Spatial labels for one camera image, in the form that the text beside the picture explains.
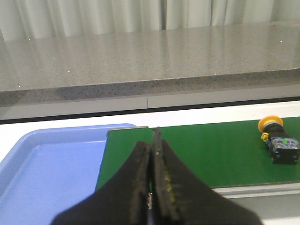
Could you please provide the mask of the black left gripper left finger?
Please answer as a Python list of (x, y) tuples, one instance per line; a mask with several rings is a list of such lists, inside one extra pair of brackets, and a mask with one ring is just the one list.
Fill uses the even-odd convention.
[(138, 141), (121, 168), (94, 194), (61, 212), (53, 225), (145, 225), (150, 145)]

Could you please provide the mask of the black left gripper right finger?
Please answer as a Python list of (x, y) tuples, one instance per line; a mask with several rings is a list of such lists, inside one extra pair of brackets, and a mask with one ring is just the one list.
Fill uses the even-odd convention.
[(252, 211), (213, 191), (174, 153), (157, 127), (152, 136), (156, 215), (164, 225), (260, 225)]

